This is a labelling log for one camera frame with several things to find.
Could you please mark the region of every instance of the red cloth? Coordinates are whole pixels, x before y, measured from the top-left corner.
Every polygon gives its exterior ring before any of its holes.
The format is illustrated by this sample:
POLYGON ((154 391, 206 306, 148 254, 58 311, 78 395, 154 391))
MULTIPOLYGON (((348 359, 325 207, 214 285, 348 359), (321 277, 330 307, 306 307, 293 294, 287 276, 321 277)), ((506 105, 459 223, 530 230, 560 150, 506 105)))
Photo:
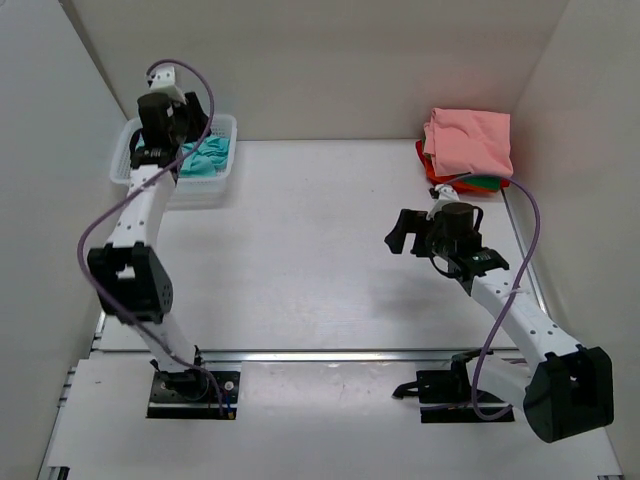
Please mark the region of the red cloth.
MULTIPOLYGON (((458 175, 449 175, 446 177, 438 177, 436 175, 435 169, 433 168, 431 161, 423 153, 422 140, 418 140, 416 142, 416 152, 418 153, 418 157, 420 158, 420 161, 422 162, 422 165, 424 165, 424 168, 427 172, 427 180, 429 180, 434 185, 445 183, 445 182, 448 182, 449 180, 453 180, 454 178, 458 177, 458 175)), ((468 183, 465 183, 464 180, 453 182, 451 186, 457 192, 460 192, 460 193, 465 193, 465 192, 494 193, 495 192, 495 190, 487 190, 486 188, 470 185, 468 183)), ((506 188, 508 186, 509 186, 509 182, 507 182, 506 180, 500 181, 500 188, 506 188)))

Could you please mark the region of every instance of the white wall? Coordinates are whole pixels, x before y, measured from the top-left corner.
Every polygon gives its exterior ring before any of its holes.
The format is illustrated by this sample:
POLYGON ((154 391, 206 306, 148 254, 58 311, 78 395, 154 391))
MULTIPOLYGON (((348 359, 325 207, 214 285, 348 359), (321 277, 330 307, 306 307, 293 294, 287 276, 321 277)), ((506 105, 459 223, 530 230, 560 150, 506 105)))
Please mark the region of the white wall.
POLYGON ((66 2, 129 116, 141 70, 174 56, 241 138, 335 139, 415 137, 433 106, 511 111, 567 0, 66 2))
POLYGON ((124 115, 56 1, 0 0, 0 65, 0 478, 33 480, 95 328, 75 244, 124 115))
POLYGON ((628 478, 640 478, 639 45, 640 2, 571 0, 513 116, 515 170, 542 210, 536 270, 553 313, 613 359, 609 432, 628 478))

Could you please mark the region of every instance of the black joint housing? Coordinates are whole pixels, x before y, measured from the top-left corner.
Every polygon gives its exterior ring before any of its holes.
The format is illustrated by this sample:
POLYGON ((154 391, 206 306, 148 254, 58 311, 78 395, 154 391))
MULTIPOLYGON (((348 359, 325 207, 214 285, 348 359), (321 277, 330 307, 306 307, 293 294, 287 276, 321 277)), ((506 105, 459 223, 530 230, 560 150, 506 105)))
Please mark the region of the black joint housing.
POLYGON ((547 443, 613 422, 611 359, 600 347, 563 356, 547 354, 524 398, 533 431, 547 443))
MULTIPOLYGON (((162 323, 162 317, 171 311, 173 286, 151 247, 142 243, 133 247, 107 244, 89 250, 87 264, 100 285, 140 321, 162 323), (127 267, 133 270, 133 275, 125 271, 127 267)), ((117 315, 115 308, 99 297, 104 312, 117 315)), ((120 316, 118 319, 131 323, 120 316)))

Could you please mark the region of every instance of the white plastic basket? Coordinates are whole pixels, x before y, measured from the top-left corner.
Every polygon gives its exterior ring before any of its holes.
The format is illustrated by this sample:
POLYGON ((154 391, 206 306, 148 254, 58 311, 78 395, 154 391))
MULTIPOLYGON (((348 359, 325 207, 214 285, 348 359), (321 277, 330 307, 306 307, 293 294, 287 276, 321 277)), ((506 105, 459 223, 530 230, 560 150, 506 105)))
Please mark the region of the white plastic basket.
MULTIPOLYGON (((129 183, 129 141, 133 133, 142 127, 139 118, 129 120, 118 139, 116 151, 111 160, 109 178, 118 185, 129 183)), ((215 176, 201 178, 178 178, 176 189, 169 200, 169 208, 206 206, 215 200, 227 187, 227 177, 233 167, 233 157, 236 153, 236 137, 238 136, 237 122, 234 116, 216 114, 211 123, 211 133, 229 139, 229 155, 227 166, 218 171, 215 176)))

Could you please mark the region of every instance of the stack of folded cloth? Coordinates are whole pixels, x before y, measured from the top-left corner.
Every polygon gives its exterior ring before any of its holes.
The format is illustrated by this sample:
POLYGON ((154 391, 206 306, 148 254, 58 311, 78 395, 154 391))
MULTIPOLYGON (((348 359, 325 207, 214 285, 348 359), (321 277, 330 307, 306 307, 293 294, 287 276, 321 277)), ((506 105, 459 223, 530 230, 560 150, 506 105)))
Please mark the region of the stack of folded cloth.
POLYGON ((416 149, 433 184, 477 173, 488 176, 459 180, 453 187, 460 192, 495 192, 509 185, 490 176, 513 175, 508 114, 434 108, 424 133, 416 149))

